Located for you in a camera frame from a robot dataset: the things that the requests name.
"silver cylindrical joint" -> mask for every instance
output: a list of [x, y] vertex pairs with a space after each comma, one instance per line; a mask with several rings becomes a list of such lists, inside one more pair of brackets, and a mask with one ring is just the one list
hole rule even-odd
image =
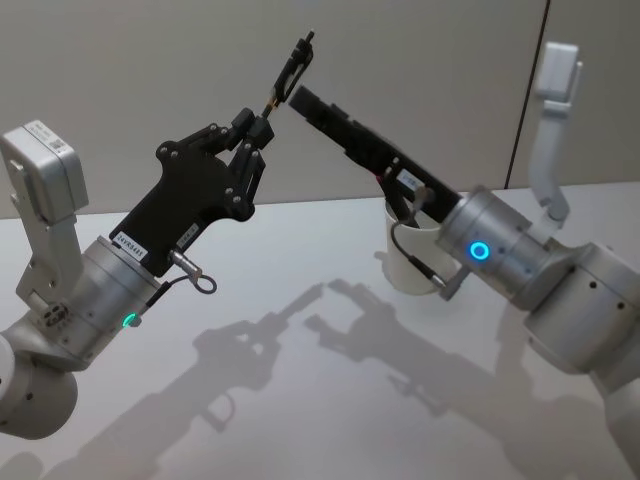
[[525, 326], [533, 348], [550, 363], [566, 373], [601, 369], [603, 386], [612, 389], [640, 372], [621, 364], [624, 371], [616, 373], [611, 364], [614, 352], [624, 353], [621, 347], [633, 339], [638, 306], [638, 275], [608, 249], [590, 244]]
[[15, 354], [0, 335], [0, 432], [36, 440], [62, 427], [78, 389], [73, 374]]
[[31, 315], [49, 342], [77, 362], [65, 370], [83, 370], [134, 317], [160, 287], [136, 261], [100, 237], [83, 254], [83, 272], [68, 299], [51, 305], [43, 316]]
[[437, 244], [522, 310], [532, 310], [565, 276], [575, 252], [528, 235], [531, 222], [484, 187], [460, 201]]

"robotic arm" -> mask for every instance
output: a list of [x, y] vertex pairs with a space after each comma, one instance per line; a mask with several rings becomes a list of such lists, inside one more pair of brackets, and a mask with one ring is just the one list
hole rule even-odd
[[[267, 118], [313, 59], [312, 38], [313, 32], [298, 41], [261, 116], [245, 108], [230, 127], [211, 124], [161, 144], [158, 184], [110, 240], [99, 237], [84, 253], [74, 224], [88, 198], [74, 150], [39, 121], [0, 137], [16, 192], [11, 199], [33, 251], [17, 288], [29, 311], [0, 334], [0, 432], [51, 435], [75, 407], [71, 372], [88, 368], [120, 331], [137, 327], [176, 282], [188, 279], [202, 293], [215, 292], [214, 280], [184, 252], [211, 223], [244, 222], [254, 214], [265, 167], [261, 150], [274, 137]], [[229, 165], [216, 158], [223, 150], [235, 151]], [[185, 275], [159, 283], [156, 277], [172, 265]]]
[[577, 47], [550, 43], [540, 69], [544, 112], [530, 179], [545, 213], [535, 224], [483, 186], [462, 198], [304, 87], [290, 104], [377, 177], [399, 223], [409, 224], [421, 209], [441, 224], [438, 246], [462, 265], [452, 279], [399, 247], [445, 299], [474, 273], [530, 312], [525, 325], [540, 355], [566, 373], [590, 375], [605, 400], [609, 429], [640, 478], [640, 276], [605, 247], [569, 248], [553, 238], [569, 214], [553, 167], [582, 69], [577, 58]]

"cable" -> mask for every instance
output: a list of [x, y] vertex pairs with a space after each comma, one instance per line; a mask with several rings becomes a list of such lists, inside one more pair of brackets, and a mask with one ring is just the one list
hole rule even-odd
[[[211, 288], [206, 289], [206, 288], [201, 287], [199, 285], [200, 279], [204, 279], [204, 280], [208, 281], [211, 284]], [[165, 293], [167, 293], [167, 291], [171, 287], [173, 287], [176, 283], [180, 283], [180, 282], [182, 282], [184, 280], [191, 280], [191, 277], [189, 277], [188, 275], [183, 275], [182, 277], [174, 278], [173, 280], [168, 281], [168, 282], [164, 282], [162, 285], [160, 285], [160, 288], [156, 291], [156, 293], [153, 294], [153, 296], [146, 303], [147, 308], [151, 308], [153, 305], [155, 305], [155, 303], [158, 300], [160, 300], [160, 298]], [[200, 275], [198, 280], [196, 282], [192, 282], [192, 283], [193, 283], [194, 288], [196, 290], [198, 290], [200, 293], [204, 294], [204, 295], [212, 295], [212, 294], [216, 293], [216, 291], [218, 290], [218, 284], [209, 275]]]
[[405, 257], [409, 261], [409, 263], [411, 263], [411, 265], [417, 268], [418, 271], [422, 273], [422, 275], [424, 275], [428, 280], [433, 282], [439, 288], [444, 288], [446, 286], [446, 283], [435, 272], [435, 270], [433, 270], [431, 267], [426, 265], [419, 258], [407, 252], [404, 249], [404, 247], [400, 245], [400, 242], [398, 242], [398, 238], [396, 236], [396, 230], [398, 229], [398, 227], [407, 226], [411, 223], [415, 223], [416, 215], [422, 209], [424, 204], [429, 200], [429, 197], [430, 197], [429, 189], [425, 189], [424, 187], [421, 187], [421, 188], [424, 191], [419, 191], [420, 189], [416, 191], [416, 200], [413, 203], [413, 208], [411, 209], [411, 214], [409, 215], [409, 217], [407, 217], [402, 221], [396, 220], [396, 222], [391, 226], [391, 241], [393, 242], [394, 246], [398, 249], [398, 251], [402, 254], [402, 256]]

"metal bracket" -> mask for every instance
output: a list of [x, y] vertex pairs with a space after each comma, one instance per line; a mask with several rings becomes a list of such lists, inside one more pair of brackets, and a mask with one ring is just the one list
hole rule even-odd
[[0, 137], [11, 200], [33, 255], [16, 289], [35, 311], [69, 295], [82, 273], [75, 211], [88, 203], [80, 160], [41, 122]]
[[531, 152], [529, 182], [545, 215], [529, 234], [543, 245], [563, 227], [570, 211], [555, 179], [555, 167], [582, 74], [578, 54], [575, 45], [547, 43], [536, 85], [544, 106]]

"black cable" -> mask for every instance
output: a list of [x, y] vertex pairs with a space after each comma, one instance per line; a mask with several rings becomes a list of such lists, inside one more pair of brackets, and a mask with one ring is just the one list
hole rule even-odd
[[436, 271], [433, 270], [428, 265], [426, 265], [424, 262], [422, 262], [416, 256], [411, 255], [409, 252], [407, 252], [404, 249], [404, 247], [402, 245], [400, 245], [400, 242], [398, 242], [398, 238], [396, 236], [396, 230], [398, 229], [398, 227], [400, 227], [400, 226], [405, 226], [406, 227], [409, 224], [415, 223], [415, 217], [416, 217], [418, 211], [420, 210], [420, 208], [421, 207], [415, 208], [415, 206], [414, 206], [414, 209], [411, 211], [411, 215], [409, 215], [408, 218], [406, 218], [403, 221], [396, 220], [396, 222], [391, 227], [391, 241], [393, 242], [395, 247], [398, 249], [398, 251], [402, 254], [402, 256], [405, 257], [409, 261], [409, 263], [411, 263], [411, 265], [413, 265], [415, 268], [417, 268], [418, 271], [420, 273], [422, 273], [422, 275], [427, 277], [428, 280], [431, 280], [431, 279], [433, 279], [433, 277], [438, 277], [438, 274], [436, 273]]
[[[206, 288], [201, 287], [199, 285], [199, 282], [200, 282], [201, 278], [206, 280], [206, 281], [208, 281], [211, 284], [211, 288], [206, 289]], [[165, 293], [167, 293], [167, 291], [169, 291], [169, 289], [171, 287], [173, 287], [176, 283], [180, 283], [180, 282], [182, 282], [184, 280], [190, 280], [190, 279], [191, 279], [191, 277], [189, 277], [188, 275], [183, 275], [182, 277], [174, 278], [171, 281], [164, 282], [162, 285], [160, 285], [160, 288], [156, 291], [156, 293], [153, 294], [153, 296], [146, 303], [147, 308], [151, 308], [153, 305], [155, 305], [155, 303], [158, 300], [160, 300], [160, 298]], [[204, 295], [212, 295], [212, 294], [216, 293], [216, 291], [218, 290], [218, 284], [209, 275], [200, 275], [200, 277], [198, 278], [198, 281], [195, 282], [193, 284], [193, 286], [195, 287], [196, 290], [198, 290], [200, 293], [202, 293]]]

